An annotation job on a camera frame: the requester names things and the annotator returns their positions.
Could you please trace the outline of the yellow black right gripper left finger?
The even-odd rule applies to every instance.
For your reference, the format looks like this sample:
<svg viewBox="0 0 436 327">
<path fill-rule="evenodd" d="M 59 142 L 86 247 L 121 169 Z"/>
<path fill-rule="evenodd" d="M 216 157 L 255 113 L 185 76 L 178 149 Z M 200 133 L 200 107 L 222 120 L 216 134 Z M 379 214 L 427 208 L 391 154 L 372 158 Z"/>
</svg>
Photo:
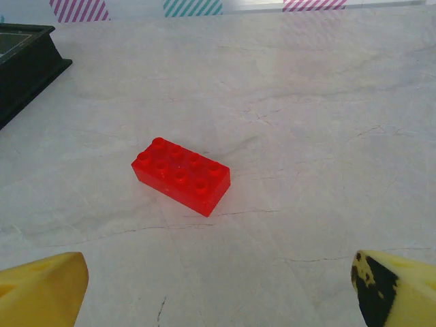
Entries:
<svg viewBox="0 0 436 327">
<path fill-rule="evenodd" d="M 89 282 L 81 252 L 1 271 L 2 326 L 73 326 Z"/>
</svg>

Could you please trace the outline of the stained yellow right gripper right finger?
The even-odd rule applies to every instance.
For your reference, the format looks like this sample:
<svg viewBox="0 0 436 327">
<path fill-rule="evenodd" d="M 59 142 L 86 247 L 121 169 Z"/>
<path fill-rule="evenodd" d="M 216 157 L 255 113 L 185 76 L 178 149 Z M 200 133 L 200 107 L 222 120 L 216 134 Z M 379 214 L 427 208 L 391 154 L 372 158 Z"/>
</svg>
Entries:
<svg viewBox="0 0 436 327">
<path fill-rule="evenodd" d="M 351 281 L 367 326 L 434 326 L 435 266 L 359 250 Z"/>
</svg>

